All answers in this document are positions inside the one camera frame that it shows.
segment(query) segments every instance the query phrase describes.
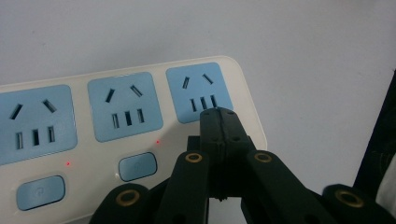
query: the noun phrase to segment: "black metal part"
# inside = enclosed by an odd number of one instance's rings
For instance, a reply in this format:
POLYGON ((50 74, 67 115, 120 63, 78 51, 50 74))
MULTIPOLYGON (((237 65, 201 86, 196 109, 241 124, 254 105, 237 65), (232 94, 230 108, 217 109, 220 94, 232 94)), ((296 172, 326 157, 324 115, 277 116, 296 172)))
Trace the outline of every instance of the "black metal part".
POLYGON ((200 136, 189 137, 168 180, 149 191, 133 184, 113 189, 91 224, 206 224, 208 198, 227 197, 242 198, 248 224, 396 223, 385 209, 349 187, 328 187, 323 197, 306 189, 275 154, 256 150, 233 111, 217 107, 201 113, 200 136), (120 205, 125 190, 136 190, 139 200, 120 205), (364 206, 346 206, 351 200, 346 190, 364 206))

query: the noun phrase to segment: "white power strip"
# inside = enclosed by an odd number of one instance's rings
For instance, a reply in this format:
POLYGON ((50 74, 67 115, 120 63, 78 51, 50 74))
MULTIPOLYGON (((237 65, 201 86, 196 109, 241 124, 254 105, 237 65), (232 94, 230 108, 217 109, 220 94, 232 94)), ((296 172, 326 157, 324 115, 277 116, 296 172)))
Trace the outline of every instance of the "white power strip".
POLYGON ((236 112, 266 150, 242 70, 224 56, 1 86, 0 223, 64 223, 128 181, 154 187, 213 105, 236 112), (41 107, 25 112, 35 100, 41 107))

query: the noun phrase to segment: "extension socket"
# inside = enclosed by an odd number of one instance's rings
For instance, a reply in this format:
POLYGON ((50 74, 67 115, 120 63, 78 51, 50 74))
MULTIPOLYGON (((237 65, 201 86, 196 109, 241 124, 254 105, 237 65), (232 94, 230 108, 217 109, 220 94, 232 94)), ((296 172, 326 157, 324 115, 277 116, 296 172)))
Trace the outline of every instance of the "extension socket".
POLYGON ((266 150, 242 70, 224 56, 1 86, 0 152, 11 159, 0 157, 0 223, 65 223, 119 185, 154 187, 213 106, 235 111, 266 150))

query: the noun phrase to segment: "switch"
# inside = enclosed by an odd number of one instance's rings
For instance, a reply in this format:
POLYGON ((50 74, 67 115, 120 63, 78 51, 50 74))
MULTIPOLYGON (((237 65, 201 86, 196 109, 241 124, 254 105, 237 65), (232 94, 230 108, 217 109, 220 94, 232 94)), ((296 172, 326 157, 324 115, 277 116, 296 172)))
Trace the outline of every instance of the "switch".
POLYGON ((157 172, 157 162, 152 153, 144 153, 122 159, 120 161, 120 177, 123 181, 131 181, 157 172))
POLYGON ((22 211, 60 201, 64 197, 64 179, 59 175, 20 185, 17 206, 22 211))

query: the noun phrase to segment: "gray background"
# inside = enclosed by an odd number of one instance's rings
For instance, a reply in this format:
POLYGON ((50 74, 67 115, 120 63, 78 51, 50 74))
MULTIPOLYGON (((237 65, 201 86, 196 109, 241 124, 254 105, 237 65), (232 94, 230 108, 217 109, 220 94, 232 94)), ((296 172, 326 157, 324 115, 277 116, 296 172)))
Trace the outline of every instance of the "gray background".
POLYGON ((395 12, 394 0, 2 0, 0 84, 231 56, 268 149, 321 192, 354 182, 396 68, 395 12))

